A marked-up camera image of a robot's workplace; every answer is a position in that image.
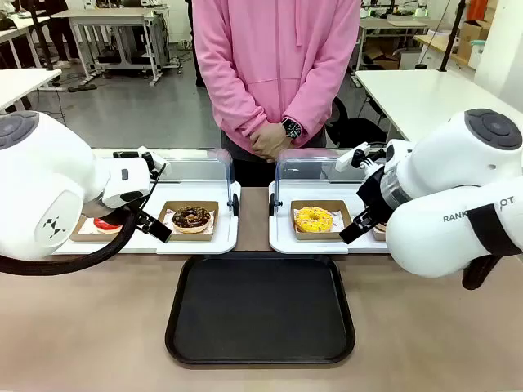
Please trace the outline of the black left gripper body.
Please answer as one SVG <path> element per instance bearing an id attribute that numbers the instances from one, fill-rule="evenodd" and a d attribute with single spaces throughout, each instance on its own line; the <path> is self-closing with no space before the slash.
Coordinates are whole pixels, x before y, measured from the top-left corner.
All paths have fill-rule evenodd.
<path id="1" fill-rule="evenodd" d="M 136 209 L 130 205 L 112 208 L 107 207 L 101 200 L 95 199 L 83 205 L 83 215 L 89 218 L 98 218 L 108 224 L 124 224 L 129 216 L 134 216 Z"/>

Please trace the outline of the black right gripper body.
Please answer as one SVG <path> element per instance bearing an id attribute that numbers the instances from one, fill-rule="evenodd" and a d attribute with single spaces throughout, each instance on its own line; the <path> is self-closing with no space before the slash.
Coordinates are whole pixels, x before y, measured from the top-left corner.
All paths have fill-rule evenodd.
<path id="1" fill-rule="evenodd" d="M 384 168 L 377 169 L 356 192 L 364 204 L 364 210 L 360 213 L 363 218 L 389 219 L 392 214 L 392 209 L 382 196 L 380 185 L 383 175 Z"/>

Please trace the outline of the person's right hand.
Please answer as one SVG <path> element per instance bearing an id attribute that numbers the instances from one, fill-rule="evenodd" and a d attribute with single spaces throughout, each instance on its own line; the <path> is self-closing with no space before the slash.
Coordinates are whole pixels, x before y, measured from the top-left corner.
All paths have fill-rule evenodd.
<path id="1" fill-rule="evenodd" d="M 279 124 L 266 125 L 250 136 L 253 152 L 269 163 L 277 158 L 283 141 L 285 141 L 285 132 Z"/>

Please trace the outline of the person's left hand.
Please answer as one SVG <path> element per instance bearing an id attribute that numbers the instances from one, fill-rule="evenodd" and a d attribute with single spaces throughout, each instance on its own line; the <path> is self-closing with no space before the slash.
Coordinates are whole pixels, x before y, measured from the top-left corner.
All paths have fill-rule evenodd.
<path id="1" fill-rule="evenodd" d="M 253 134 L 252 146 L 260 157 L 275 160 L 292 145 L 292 141 L 282 123 L 269 123 Z"/>

